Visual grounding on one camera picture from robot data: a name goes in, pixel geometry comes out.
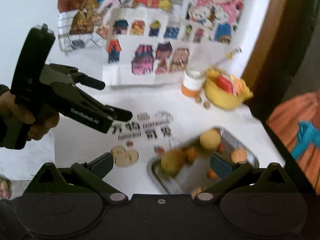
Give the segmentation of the left hand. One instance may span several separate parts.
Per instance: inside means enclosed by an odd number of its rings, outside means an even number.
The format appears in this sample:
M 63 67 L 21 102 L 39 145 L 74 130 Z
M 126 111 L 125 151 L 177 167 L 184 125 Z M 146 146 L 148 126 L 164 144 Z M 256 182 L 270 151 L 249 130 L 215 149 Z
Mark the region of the left hand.
M 54 113 L 48 119 L 36 121 L 34 116 L 15 103 L 15 96 L 11 94 L 10 89 L 1 84 L 1 118 L 15 117 L 25 124 L 31 125 L 27 133 L 27 140 L 41 140 L 51 128 L 57 126 L 60 120 L 59 113 Z

